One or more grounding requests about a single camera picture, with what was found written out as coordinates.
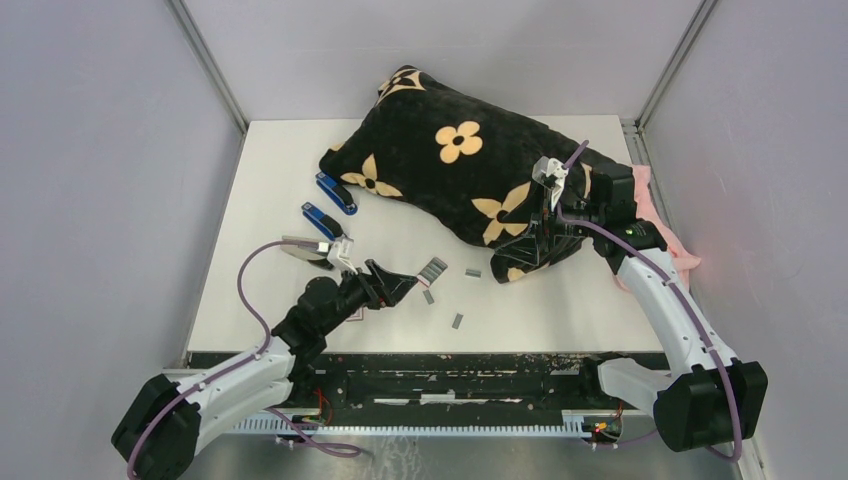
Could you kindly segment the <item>box of staples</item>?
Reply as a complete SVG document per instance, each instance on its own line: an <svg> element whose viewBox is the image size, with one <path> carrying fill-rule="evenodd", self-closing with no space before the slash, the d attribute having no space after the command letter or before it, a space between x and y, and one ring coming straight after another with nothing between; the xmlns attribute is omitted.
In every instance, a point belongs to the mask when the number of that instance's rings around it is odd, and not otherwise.
<svg viewBox="0 0 848 480"><path fill-rule="evenodd" d="M426 288L431 285L447 270L448 265L438 257L431 258L417 275L418 281Z"/></svg>

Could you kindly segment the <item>grey beige stapler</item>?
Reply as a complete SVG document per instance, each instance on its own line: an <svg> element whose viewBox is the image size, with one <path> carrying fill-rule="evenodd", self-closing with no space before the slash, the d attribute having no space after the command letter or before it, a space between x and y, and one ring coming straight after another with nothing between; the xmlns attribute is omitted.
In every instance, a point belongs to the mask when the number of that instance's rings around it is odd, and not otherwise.
<svg viewBox="0 0 848 480"><path fill-rule="evenodd" d="M332 243L296 236L282 236L280 248L288 255L304 261L314 267L332 271L334 265L328 259Z"/></svg>

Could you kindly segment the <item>blue stapler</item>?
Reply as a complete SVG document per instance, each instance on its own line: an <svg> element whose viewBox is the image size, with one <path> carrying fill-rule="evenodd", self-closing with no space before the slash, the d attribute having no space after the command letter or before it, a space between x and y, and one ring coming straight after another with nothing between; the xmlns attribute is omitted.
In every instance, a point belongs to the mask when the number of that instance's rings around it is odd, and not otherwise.
<svg viewBox="0 0 848 480"><path fill-rule="evenodd" d="M302 215L329 241L346 237L343 227L331 216L310 202L301 206Z"/></svg>
<svg viewBox="0 0 848 480"><path fill-rule="evenodd" d="M323 171L319 171L315 175L315 181L317 186L345 215L352 216L358 212L358 205L352 194L332 177Z"/></svg>

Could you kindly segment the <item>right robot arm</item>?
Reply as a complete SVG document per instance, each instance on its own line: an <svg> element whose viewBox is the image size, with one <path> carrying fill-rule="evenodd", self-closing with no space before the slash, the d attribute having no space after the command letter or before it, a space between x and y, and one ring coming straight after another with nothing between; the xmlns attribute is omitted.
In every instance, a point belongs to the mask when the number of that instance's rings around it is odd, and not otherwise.
<svg viewBox="0 0 848 480"><path fill-rule="evenodd" d="M543 157L531 182L513 191L496 212L511 224L528 224L497 247L491 266L501 283L550 266L565 249L589 238L612 274L632 293L657 336L667 373L616 353L581 366L580 400L602 408L614 398L649 415L665 445L683 452L704 448L726 459L741 457L753 436L768 377L756 361L744 362L715 332L686 290L657 226L637 214L635 179L618 163L596 168L576 160Z"/></svg>

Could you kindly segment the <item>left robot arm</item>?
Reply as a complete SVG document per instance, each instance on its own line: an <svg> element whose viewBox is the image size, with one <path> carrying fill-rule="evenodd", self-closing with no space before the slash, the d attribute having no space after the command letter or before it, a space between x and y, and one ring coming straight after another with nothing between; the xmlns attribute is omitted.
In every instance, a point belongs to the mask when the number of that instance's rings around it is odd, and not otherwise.
<svg viewBox="0 0 848 480"><path fill-rule="evenodd" d="M147 380L118 423L111 443L130 479L176 479L214 439L245 418L283 402L299 407L315 391L304 373L328 335L362 308L396 306L416 285L367 260L339 281L309 281L284 319L259 345L200 373Z"/></svg>

